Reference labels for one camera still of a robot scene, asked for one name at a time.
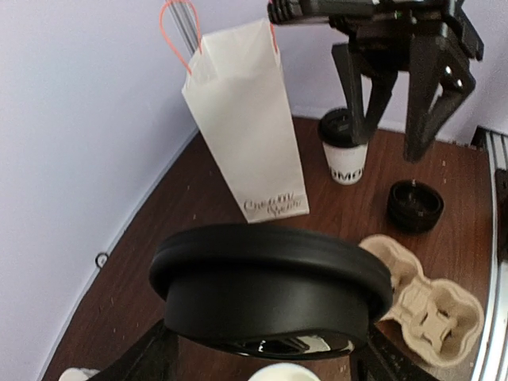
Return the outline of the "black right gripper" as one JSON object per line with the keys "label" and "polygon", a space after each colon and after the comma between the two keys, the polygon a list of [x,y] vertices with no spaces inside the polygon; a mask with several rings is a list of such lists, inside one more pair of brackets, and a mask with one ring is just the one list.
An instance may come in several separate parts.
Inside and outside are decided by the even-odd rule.
{"label": "black right gripper", "polygon": [[[470,61],[484,42],[464,11],[335,13],[332,28],[348,37],[332,56],[347,103],[352,141],[366,144],[391,100],[400,71],[409,72],[404,159],[418,162],[445,122],[475,89]],[[364,112],[362,77],[371,80]]]}

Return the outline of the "white paper takeout bag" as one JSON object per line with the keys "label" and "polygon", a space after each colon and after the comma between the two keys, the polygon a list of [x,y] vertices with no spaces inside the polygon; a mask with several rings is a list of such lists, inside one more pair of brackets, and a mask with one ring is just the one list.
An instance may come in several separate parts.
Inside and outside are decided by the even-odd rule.
{"label": "white paper takeout bag", "polygon": [[280,50],[266,19],[199,34],[182,95],[249,223],[310,212]]}

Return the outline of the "white paper coffee cup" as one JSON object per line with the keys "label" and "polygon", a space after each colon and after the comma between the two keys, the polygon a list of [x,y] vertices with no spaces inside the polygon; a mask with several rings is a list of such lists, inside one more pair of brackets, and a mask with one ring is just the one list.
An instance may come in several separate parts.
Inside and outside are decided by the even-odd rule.
{"label": "white paper coffee cup", "polygon": [[261,368],[248,381],[320,381],[320,378],[301,365],[279,363]]}
{"label": "white paper coffee cup", "polygon": [[341,185],[358,183],[364,173],[368,145],[351,148],[335,147],[327,143],[322,145],[332,179]]}

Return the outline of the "brown pulp cup carrier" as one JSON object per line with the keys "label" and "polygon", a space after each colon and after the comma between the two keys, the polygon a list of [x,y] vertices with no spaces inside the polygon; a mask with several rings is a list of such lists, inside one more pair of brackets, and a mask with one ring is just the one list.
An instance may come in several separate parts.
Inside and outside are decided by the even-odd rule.
{"label": "brown pulp cup carrier", "polygon": [[483,331],[479,300],[451,280],[427,278],[420,260],[389,236],[366,237],[360,247],[391,273],[393,304],[382,319],[400,325],[409,349],[437,368],[464,361]]}

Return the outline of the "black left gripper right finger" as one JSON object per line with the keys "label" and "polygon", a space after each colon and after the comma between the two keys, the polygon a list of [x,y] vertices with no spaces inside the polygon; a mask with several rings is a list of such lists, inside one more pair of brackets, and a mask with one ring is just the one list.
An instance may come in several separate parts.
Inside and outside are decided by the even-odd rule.
{"label": "black left gripper right finger", "polygon": [[374,325],[369,328],[366,345],[356,350],[356,379],[437,381],[405,356]]}

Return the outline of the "black coffee cup lid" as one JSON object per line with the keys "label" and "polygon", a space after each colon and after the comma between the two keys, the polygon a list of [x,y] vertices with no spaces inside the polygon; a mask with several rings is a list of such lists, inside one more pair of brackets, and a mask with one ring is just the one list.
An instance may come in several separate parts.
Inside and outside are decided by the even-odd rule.
{"label": "black coffee cup lid", "polygon": [[350,113],[346,108],[327,112],[319,121],[317,133],[323,143],[335,148],[355,148],[352,139]]}

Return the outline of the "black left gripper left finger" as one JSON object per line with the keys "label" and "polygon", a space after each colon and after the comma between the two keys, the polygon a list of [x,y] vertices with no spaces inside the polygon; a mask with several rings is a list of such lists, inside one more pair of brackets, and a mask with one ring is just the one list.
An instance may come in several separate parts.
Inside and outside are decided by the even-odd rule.
{"label": "black left gripper left finger", "polygon": [[178,358],[178,336],[160,320],[93,380],[177,380]]}

